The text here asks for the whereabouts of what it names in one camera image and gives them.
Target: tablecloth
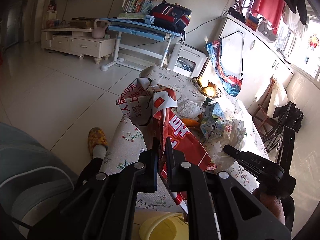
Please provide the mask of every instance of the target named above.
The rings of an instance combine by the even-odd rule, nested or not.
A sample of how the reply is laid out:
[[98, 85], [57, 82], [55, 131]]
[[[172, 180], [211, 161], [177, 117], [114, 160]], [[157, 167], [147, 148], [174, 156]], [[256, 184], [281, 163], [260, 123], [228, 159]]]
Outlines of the tablecloth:
[[[183, 94], [193, 102], [205, 100], [205, 96], [194, 87], [190, 78], [166, 70], [165, 68], [151, 66], [143, 70], [140, 73], [140, 77], [151, 78], [159, 84], [173, 89], [176, 92], [177, 98]], [[252, 117], [245, 109], [243, 103], [228, 94], [224, 94], [216, 100], [223, 110], [226, 108], [230, 109], [233, 111], [236, 119], [244, 121], [247, 137], [242, 151], [251, 151], [269, 159], [261, 137], [252, 122]], [[201, 134], [194, 132], [193, 134], [202, 143], [209, 155], [221, 151], [220, 144], [205, 141]], [[103, 171], [108, 175], [121, 172], [126, 166], [138, 161], [139, 154], [146, 150], [147, 147], [144, 143], [142, 132], [128, 118], [122, 117], [104, 158]], [[258, 187], [255, 177], [245, 171], [237, 162], [228, 168], [227, 171], [249, 192]], [[159, 176], [157, 191], [155, 193], [138, 193], [136, 206], [157, 211], [181, 212], [182, 210], [173, 202]]]

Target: row of books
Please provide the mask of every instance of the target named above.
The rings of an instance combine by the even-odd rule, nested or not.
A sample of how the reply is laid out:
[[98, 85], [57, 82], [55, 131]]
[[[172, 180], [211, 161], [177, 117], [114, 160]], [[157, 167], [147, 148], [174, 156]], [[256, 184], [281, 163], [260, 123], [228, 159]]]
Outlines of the row of books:
[[122, 10], [125, 12], [144, 12], [150, 6], [150, 0], [123, 0]]

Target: desk drawer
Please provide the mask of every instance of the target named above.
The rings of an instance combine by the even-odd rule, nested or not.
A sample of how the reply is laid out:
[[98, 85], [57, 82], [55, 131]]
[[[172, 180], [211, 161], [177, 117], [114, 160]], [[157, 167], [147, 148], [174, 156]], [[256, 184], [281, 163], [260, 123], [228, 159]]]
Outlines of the desk drawer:
[[52, 37], [52, 47], [57, 49], [70, 49], [70, 39], [66, 37]]
[[70, 50], [85, 55], [99, 57], [101, 42], [81, 39], [71, 39]]

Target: wire basket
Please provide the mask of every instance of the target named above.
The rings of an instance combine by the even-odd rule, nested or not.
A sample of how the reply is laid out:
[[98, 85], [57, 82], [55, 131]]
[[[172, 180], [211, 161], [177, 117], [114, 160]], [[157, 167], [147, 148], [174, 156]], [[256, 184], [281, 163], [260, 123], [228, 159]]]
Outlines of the wire basket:
[[216, 89], [216, 94], [213, 97], [211, 97], [211, 96], [207, 95], [206, 93], [204, 93], [203, 92], [203, 88], [198, 83], [198, 79], [199, 79], [198, 77], [193, 77], [192, 78], [192, 83], [201, 94], [203, 94], [204, 96], [206, 96], [208, 98], [212, 98], [212, 99], [222, 97], [222, 95], [223, 95], [222, 91], [217, 87], [217, 85], [211, 83], [210, 81], [209, 81], [208, 87], [215, 88]]

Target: slipper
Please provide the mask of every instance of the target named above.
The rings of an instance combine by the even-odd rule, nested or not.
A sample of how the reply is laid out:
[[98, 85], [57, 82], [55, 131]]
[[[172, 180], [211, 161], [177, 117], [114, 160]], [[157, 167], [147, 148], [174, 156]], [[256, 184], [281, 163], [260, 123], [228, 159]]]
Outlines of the slipper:
[[91, 158], [93, 158], [93, 148], [98, 144], [104, 145], [106, 147], [106, 150], [108, 150], [107, 138], [104, 135], [102, 129], [100, 127], [94, 127], [90, 130], [88, 135], [88, 149]]

